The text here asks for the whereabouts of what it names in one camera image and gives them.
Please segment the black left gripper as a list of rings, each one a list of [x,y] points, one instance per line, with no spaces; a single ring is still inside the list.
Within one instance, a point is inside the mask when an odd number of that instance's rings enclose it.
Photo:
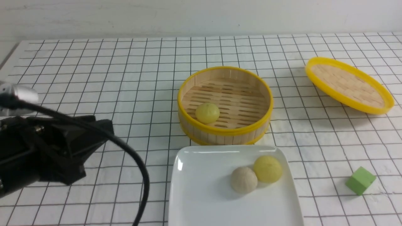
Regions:
[[[84,178],[84,163],[107,139],[60,120],[8,117],[1,120],[0,196],[37,181],[70,186]]]

